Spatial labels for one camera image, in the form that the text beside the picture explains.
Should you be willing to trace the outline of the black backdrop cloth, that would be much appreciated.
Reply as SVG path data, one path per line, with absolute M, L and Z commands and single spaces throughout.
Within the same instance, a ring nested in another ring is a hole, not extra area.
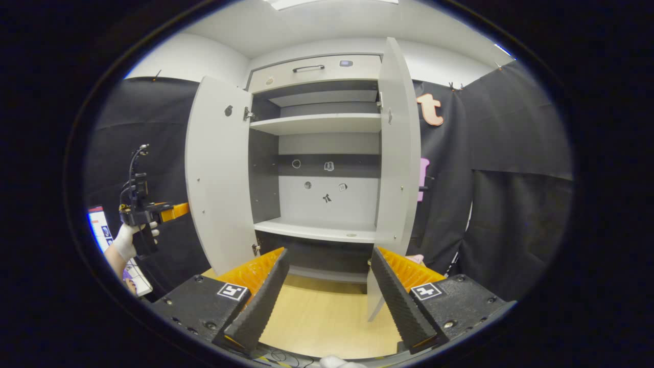
M 574 199 L 565 127 L 554 103 L 525 68 L 510 63 L 462 90 L 412 82 L 416 96 L 441 101 L 444 123 L 419 115 L 428 191 L 416 204 L 407 254 L 428 268 L 465 274 L 513 301 L 535 286 L 556 254 Z M 116 230 L 121 186 L 138 144 L 138 163 L 156 199 L 184 202 L 181 155 L 199 83 L 164 78 L 119 82 L 101 103 L 80 191 L 110 210 Z

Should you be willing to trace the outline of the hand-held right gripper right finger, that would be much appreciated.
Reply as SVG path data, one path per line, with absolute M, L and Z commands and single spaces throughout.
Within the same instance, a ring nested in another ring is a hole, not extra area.
M 516 304 L 468 275 L 444 277 L 381 247 L 373 250 L 370 269 L 411 354 L 467 338 Z

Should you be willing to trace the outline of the grey cabinet door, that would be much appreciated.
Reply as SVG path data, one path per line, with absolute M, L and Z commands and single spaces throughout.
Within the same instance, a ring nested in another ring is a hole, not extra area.
M 205 76 L 186 131 L 184 167 L 190 215 L 215 275 L 254 259 L 245 110 L 252 95 Z
M 404 256 L 415 221 L 421 167 L 416 95 L 400 45 L 386 39 L 378 77 L 381 176 L 374 247 Z

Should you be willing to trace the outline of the computer monitor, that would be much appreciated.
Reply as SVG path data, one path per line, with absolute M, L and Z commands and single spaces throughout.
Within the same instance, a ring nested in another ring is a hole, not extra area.
M 104 254 L 114 242 L 114 236 L 108 226 L 104 208 L 100 205 L 88 208 L 88 222 L 95 236 L 98 249 Z

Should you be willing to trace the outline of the grey double-door shoe cabinet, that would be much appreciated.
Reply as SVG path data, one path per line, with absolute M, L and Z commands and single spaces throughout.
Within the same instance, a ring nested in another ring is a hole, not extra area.
M 376 102 L 278 107 L 269 98 L 327 90 L 379 91 L 383 53 L 296 58 L 252 71 L 246 88 L 240 88 L 252 95 L 250 111 L 255 119 L 250 124 L 311 114 L 381 114 Z M 316 64 L 325 65 L 325 69 L 292 72 L 295 67 Z M 248 133 L 248 179 L 254 224 L 285 217 L 376 226 L 380 176 L 381 130 L 276 136 L 250 128 Z M 287 247 L 295 257 L 291 266 L 294 274 L 346 283 L 365 282 L 367 319 L 373 321 L 379 313 L 384 300 L 366 263 L 376 248 L 374 243 L 311 240 L 255 229 L 254 232 L 260 254 L 279 245 Z

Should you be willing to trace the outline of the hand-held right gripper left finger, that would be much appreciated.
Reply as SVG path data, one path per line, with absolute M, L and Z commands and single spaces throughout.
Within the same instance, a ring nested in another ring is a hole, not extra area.
M 222 349 L 252 354 L 290 266 L 280 247 L 221 275 L 194 275 L 151 308 L 178 329 Z

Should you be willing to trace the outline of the printed paper sheet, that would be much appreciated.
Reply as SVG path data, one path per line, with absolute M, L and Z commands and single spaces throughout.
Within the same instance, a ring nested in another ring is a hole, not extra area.
M 143 297 L 152 293 L 153 289 L 145 274 L 138 267 L 135 259 L 130 259 L 122 273 L 124 280 L 130 280 L 134 283 L 135 293 L 138 297 Z

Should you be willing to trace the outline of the grey cabinet shelf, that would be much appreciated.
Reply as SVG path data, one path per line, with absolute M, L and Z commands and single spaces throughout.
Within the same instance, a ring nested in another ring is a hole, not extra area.
M 308 105 L 316 103 L 371 103 L 376 102 L 377 90 L 327 90 L 311 93 L 290 94 L 287 96 L 269 98 L 278 107 Z
M 329 113 L 299 115 L 251 123 L 250 128 L 276 136 L 318 133 L 377 133 L 378 113 Z
M 256 223 L 254 229 L 295 238 L 355 244 L 373 244 L 377 231 L 373 223 L 299 220 L 285 217 Z

